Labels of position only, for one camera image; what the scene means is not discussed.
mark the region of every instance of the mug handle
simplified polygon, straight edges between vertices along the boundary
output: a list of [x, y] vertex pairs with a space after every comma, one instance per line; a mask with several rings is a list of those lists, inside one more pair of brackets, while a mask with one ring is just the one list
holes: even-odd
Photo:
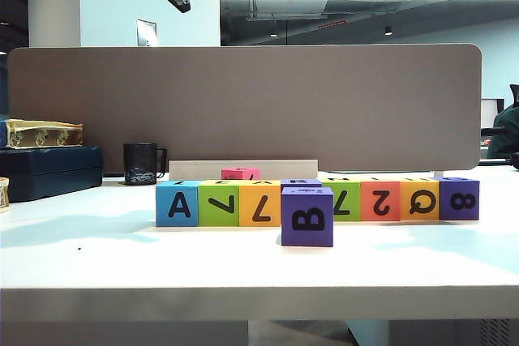
[[161, 158], [161, 169], [159, 170], [160, 174], [157, 176], [157, 178], [163, 178], [165, 175], [165, 165], [168, 160], [168, 149], [157, 148], [157, 154], [158, 154], [159, 150], [162, 150], [162, 158]]

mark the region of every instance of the foam block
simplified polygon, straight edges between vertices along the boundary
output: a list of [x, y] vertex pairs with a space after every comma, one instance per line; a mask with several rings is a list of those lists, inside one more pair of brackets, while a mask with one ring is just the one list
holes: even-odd
[[400, 181], [402, 220], [439, 220], [440, 184], [432, 178], [406, 178]]
[[437, 178], [440, 182], [440, 220], [478, 220], [479, 182], [468, 178]]
[[206, 180], [199, 184], [199, 226], [239, 225], [238, 183], [237, 180]]
[[260, 168], [223, 168], [222, 180], [258, 180]]
[[400, 182], [371, 178], [362, 181], [360, 189], [361, 220], [400, 220]]
[[321, 181], [315, 178], [283, 178], [281, 180], [281, 190], [286, 187], [297, 187], [297, 186], [323, 186]]
[[333, 192], [333, 219], [337, 222], [360, 221], [360, 181], [347, 177], [321, 180]]
[[281, 244], [333, 246], [333, 192], [329, 188], [285, 188], [281, 193]]
[[279, 180], [242, 180], [239, 225], [250, 227], [281, 225]]
[[175, 227], [198, 225], [200, 181], [161, 182], [155, 188], [155, 225]]

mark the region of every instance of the orange block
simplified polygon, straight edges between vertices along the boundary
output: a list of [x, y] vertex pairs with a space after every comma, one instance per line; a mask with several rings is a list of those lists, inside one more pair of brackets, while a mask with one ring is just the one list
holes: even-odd
[[241, 180], [239, 225], [281, 226], [281, 181]]
[[400, 182], [402, 220], [440, 219], [440, 182], [432, 178], [406, 178]]
[[360, 183], [362, 221], [400, 220], [400, 182], [372, 178]]

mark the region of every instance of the white desk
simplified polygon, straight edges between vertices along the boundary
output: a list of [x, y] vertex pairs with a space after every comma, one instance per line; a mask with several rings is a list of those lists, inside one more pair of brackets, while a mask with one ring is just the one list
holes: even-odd
[[446, 176], [481, 180], [479, 222], [336, 224], [333, 248], [282, 247], [280, 229], [155, 228], [153, 186], [12, 204], [2, 320], [519, 318], [519, 172]]

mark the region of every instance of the purple block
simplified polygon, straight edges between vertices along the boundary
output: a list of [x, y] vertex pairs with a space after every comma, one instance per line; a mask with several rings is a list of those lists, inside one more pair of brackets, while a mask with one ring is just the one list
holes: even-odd
[[323, 183], [315, 178], [284, 178], [281, 180], [281, 191], [287, 187], [297, 186], [323, 186]]
[[440, 220], [478, 220], [479, 182], [468, 178], [436, 178], [440, 182]]
[[281, 244], [333, 246], [333, 192], [292, 187], [281, 192]]

